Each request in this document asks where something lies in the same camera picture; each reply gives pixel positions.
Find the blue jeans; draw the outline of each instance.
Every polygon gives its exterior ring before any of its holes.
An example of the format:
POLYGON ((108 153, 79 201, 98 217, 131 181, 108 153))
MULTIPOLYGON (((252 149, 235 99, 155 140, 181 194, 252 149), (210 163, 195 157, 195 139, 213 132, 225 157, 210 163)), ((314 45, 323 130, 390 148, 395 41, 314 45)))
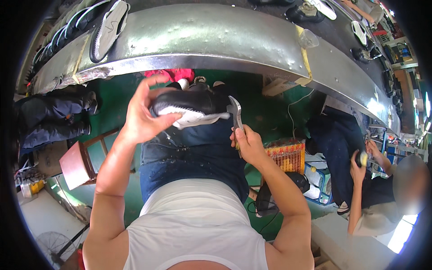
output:
MULTIPOLYGON (((233 88, 220 85, 235 97, 233 88)), ((210 125, 171 126, 152 140, 141 145, 140 184, 144 203, 159 187, 175 180, 208 178, 227 184, 244 203, 249 195, 245 177, 246 162, 231 147, 232 116, 210 125)))

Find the person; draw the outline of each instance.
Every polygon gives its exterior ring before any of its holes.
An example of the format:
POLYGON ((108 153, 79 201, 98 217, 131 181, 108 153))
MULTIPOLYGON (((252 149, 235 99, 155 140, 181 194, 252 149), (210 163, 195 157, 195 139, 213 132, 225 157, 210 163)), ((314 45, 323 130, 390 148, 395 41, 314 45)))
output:
POLYGON ((71 119, 82 111, 95 114, 98 102, 96 93, 92 91, 79 98, 34 95, 20 99, 14 107, 18 114, 21 149, 35 149, 47 143, 90 134, 89 124, 82 121, 71 123, 67 118, 71 119))
POLYGON ((392 165, 375 142, 368 140, 364 148, 389 176, 372 179, 370 170, 355 161, 364 139, 354 116, 325 107, 323 114, 311 117, 306 127, 311 135, 306 148, 325 156, 338 214, 349 215, 349 234, 383 235, 395 230, 404 215, 422 210, 431 181, 419 157, 408 156, 398 166, 392 165))
POLYGON ((358 14, 363 16, 363 18, 368 20, 370 25, 376 25, 379 23, 379 21, 382 20, 382 18, 384 18, 384 10, 380 6, 380 1, 364 0, 364 2, 372 9, 369 13, 360 9, 356 4, 351 2, 351 0, 340 0, 340 1, 345 5, 347 5, 348 7, 355 10, 358 14))
MULTIPOLYGON (((99 170, 83 246, 86 269, 313 269, 308 205, 266 155, 260 135, 247 125, 232 131, 232 118, 177 130, 171 125, 181 114, 153 117, 152 100, 173 88, 149 92, 149 87, 167 80, 162 75, 142 80, 99 170), (243 159, 233 148, 234 134, 243 159), (144 206, 125 229, 124 194, 139 143, 144 206), (242 205, 246 162, 268 179, 284 217, 272 245, 251 227, 242 205)), ((221 84, 213 91, 233 89, 221 84)))

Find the wooden stool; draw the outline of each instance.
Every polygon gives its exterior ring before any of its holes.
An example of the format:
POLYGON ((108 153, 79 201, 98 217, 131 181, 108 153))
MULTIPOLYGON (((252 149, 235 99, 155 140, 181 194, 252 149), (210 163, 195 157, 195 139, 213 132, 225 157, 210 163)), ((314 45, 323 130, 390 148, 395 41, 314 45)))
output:
POLYGON ((118 131, 119 129, 115 128, 84 143, 76 142, 71 148, 69 148, 66 154, 61 157, 60 167, 69 190, 80 185, 96 183, 98 174, 95 173, 95 170, 93 169, 87 147, 100 141, 102 150, 106 157, 108 149, 104 138, 116 134, 118 131))

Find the metal tool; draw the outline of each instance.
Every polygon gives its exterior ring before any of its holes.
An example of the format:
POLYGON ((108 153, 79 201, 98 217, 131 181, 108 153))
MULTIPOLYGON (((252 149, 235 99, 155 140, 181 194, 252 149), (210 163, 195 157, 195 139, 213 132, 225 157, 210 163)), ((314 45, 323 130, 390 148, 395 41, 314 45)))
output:
POLYGON ((234 141, 235 141, 235 148, 238 150, 238 155, 241 158, 240 154, 240 146, 237 143, 237 139, 235 138, 235 130, 239 127, 241 130, 245 130, 243 128, 243 123, 241 122, 241 106, 240 103, 233 98, 232 96, 228 96, 229 101, 231 102, 231 105, 226 106, 226 111, 232 114, 232 119, 234 121, 234 141))

